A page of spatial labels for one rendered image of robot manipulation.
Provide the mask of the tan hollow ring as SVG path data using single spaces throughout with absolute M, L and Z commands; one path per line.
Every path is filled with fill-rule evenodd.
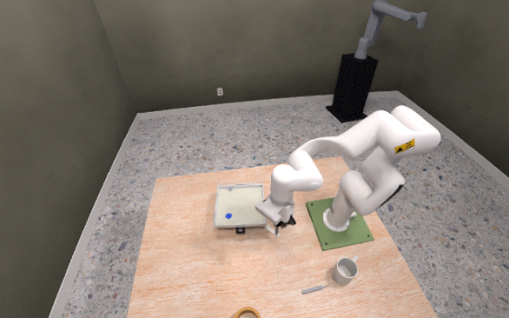
M 235 314 L 235 318 L 240 318 L 243 314 L 246 314 L 246 313 L 251 313 L 251 314 L 254 314 L 257 318 L 261 318 L 260 314 L 258 313 L 258 311 L 254 308 L 251 308 L 251 307 L 245 307 L 245 308 L 241 308 L 236 314 Z

